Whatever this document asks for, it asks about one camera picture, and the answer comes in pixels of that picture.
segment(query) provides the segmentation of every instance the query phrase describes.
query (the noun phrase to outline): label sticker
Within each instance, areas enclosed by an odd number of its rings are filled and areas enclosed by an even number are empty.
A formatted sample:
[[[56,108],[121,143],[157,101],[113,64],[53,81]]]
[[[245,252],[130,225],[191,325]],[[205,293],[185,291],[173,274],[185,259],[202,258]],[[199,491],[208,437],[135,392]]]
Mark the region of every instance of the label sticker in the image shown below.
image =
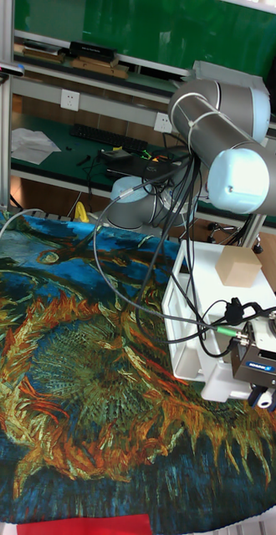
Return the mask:
[[[251,360],[246,362],[246,366],[248,366],[249,368],[260,369],[262,371],[275,371],[275,368],[273,366],[265,366],[264,364],[260,364],[259,362],[252,362]]]

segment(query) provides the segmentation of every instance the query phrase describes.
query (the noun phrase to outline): black tool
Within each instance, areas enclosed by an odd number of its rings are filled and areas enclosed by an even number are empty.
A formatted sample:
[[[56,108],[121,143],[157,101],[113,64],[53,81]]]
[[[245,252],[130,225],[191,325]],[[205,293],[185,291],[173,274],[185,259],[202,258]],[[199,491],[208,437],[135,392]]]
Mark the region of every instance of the black tool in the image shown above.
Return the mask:
[[[88,154],[82,161],[79,161],[79,163],[76,164],[76,165],[77,166],[81,166],[81,165],[85,164],[86,161],[89,161],[89,160],[91,160],[91,156]]]

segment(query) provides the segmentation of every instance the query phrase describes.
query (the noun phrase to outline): white plastic stand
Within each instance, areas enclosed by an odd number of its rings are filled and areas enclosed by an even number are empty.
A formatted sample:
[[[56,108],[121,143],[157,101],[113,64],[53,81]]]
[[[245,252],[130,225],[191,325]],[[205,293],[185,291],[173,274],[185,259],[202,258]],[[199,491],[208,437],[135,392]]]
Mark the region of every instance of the white plastic stand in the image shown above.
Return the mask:
[[[222,250],[222,245],[194,243],[195,262],[193,277],[197,290],[200,315],[203,315],[210,305],[218,299],[225,299],[231,302],[232,298],[238,298],[242,304],[255,301],[262,308],[274,306],[276,304],[276,297],[262,271],[258,273],[251,288],[236,288],[222,284],[215,269]],[[174,264],[173,274],[186,293],[189,281],[186,242],[181,243]],[[188,289],[188,297],[192,300],[191,285]],[[166,293],[162,301],[162,309],[166,314],[195,319],[182,292],[172,278],[170,278],[166,288]],[[225,314],[225,309],[225,303],[217,303],[205,316],[205,322],[211,324],[216,319],[221,318]],[[253,313],[251,308],[246,309],[246,316],[251,313]],[[194,334],[196,331],[196,325],[186,323],[185,321],[166,319],[166,332],[169,340],[185,338]],[[216,332],[209,330],[205,345],[210,352],[219,354],[227,347],[229,339],[227,336],[221,334],[216,337]],[[214,359],[208,356],[203,351],[198,338],[171,344],[169,347],[173,374],[179,379],[204,382],[202,397],[205,400],[224,402],[228,398],[248,398],[251,392],[250,385],[233,378],[230,360],[227,362],[225,358]]]

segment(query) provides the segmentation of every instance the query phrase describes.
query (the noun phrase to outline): wooden block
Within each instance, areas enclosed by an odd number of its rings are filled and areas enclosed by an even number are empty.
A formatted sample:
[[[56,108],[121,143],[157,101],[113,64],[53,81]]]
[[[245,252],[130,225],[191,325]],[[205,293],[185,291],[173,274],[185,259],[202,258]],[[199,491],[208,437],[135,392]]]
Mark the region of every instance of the wooden block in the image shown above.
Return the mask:
[[[224,286],[251,288],[262,264],[247,247],[225,246],[216,270]]]
[[[128,77],[128,67],[124,65],[117,65],[116,67],[104,67],[103,65],[92,64],[91,62],[74,59],[72,65],[77,69],[92,70],[95,73],[107,74],[108,76],[115,76],[116,78],[126,79]]]

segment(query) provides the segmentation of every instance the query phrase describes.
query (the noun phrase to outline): white paper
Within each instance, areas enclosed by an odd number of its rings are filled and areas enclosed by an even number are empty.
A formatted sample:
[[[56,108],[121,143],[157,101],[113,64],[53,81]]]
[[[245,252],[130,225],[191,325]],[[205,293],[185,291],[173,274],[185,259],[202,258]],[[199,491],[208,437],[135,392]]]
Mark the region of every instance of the white paper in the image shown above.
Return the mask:
[[[17,128],[12,132],[12,158],[37,166],[53,152],[61,150],[43,132]]]

